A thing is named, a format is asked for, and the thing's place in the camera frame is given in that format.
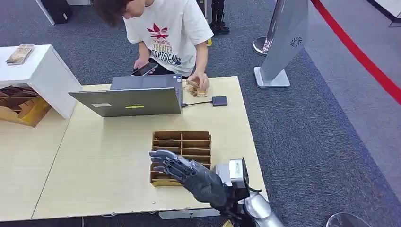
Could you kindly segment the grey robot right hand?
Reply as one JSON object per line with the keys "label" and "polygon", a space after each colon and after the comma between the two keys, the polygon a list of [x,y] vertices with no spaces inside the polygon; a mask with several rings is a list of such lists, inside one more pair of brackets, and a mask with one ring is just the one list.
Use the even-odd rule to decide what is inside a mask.
{"label": "grey robot right hand", "polygon": [[164,172],[177,180],[194,198],[208,203],[219,211],[226,210],[226,187],[221,178],[195,160],[188,160],[168,150],[149,152],[151,161],[157,163],[155,171]]}

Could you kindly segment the person's left hand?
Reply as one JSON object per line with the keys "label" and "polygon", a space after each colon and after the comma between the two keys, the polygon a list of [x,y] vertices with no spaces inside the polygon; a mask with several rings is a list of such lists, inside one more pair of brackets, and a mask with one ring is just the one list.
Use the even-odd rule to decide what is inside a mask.
{"label": "person's left hand", "polygon": [[196,86],[199,90],[206,92],[209,88],[209,78],[204,72],[194,72],[187,79],[191,84]]}

